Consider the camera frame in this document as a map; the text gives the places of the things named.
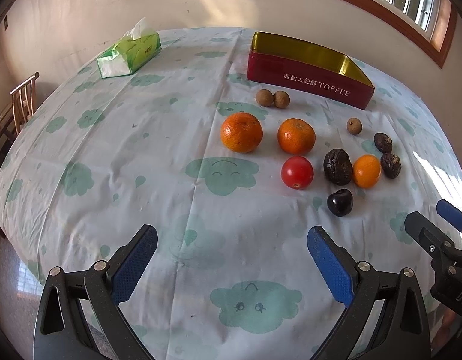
wooden chair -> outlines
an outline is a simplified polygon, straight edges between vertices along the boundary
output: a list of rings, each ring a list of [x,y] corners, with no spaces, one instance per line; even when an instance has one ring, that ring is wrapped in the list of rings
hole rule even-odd
[[[13,97],[13,116],[16,134],[21,132],[24,125],[36,111],[36,79],[38,72],[14,88],[10,95]]]

dark cherry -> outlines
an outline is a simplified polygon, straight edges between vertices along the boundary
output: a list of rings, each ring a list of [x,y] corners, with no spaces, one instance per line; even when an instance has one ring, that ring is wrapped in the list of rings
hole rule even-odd
[[[349,214],[353,209],[353,194],[345,188],[331,193],[328,196],[328,208],[336,216]]]

red tomato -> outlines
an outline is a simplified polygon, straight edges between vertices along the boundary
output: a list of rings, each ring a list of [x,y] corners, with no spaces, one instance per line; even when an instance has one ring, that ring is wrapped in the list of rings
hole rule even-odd
[[[295,190],[306,188],[313,181],[313,177],[314,169],[311,163],[298,155],[289,158],[281,168],[283,183]]]

small orange fruit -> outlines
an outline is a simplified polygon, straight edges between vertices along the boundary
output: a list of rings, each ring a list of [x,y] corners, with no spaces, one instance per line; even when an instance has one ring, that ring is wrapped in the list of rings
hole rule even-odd
[[[352,179],[360,188],[371,188],[381,177],[381,164],[371,154],[359,157],[352,166]]]
[[[316,133],[304,120],[287,119],[277,130],[277,142],[289,154],[305,155],[313,148]]]
[[[229,115],[221,125],[221,142],[228,149],[248,153],[263,139],[263,128],[255,116],[246,112]]]

metal screw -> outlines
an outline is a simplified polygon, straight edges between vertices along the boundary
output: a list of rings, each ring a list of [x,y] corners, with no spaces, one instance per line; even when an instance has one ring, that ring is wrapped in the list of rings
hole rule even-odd
[[[408,278],[412,278],[414,276],[414,271],[411,268],[404,268],[403,273],[408,276]]]
[[[49,274],[51,276],[56,276],[60,272],[61,272],[61,268],[59,266],[55,266],[54,268],[51,268],[51,270],[49,271]]]
[[[106,261],[98,261],[94,264],[94,269],[96,271],[102,271],[106,268]]]
[[[369,263],[367,263],[366,261],[361,261],[358,264],[358,268],[361,269],[362,271],[367,272],[371,269],[371,265],[369,265]]]

